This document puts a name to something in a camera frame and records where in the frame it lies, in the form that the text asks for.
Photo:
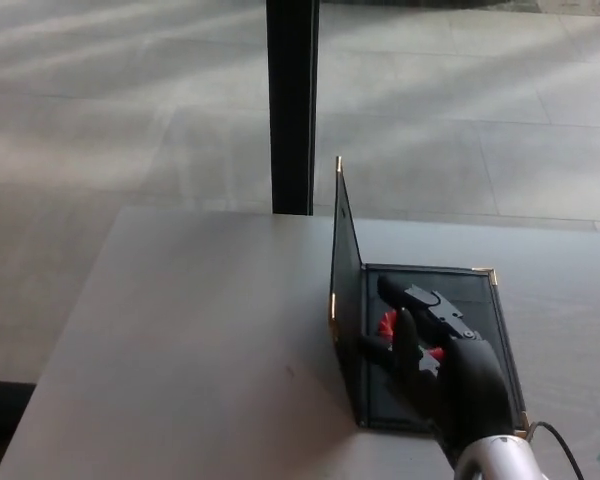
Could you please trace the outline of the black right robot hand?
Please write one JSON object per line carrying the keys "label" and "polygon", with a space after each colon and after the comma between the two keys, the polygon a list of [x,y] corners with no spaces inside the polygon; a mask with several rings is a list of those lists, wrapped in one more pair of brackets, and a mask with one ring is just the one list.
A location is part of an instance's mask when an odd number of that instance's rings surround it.
{"label": "black right robot hand", "polygon": [[491,344],[440,293],[382,275],[381,300],[395,312],[383,333],[363,336],[364,358],[388,376],[393,394],[428,422],[455,466],[472,443],[512,435],[507,382]]}

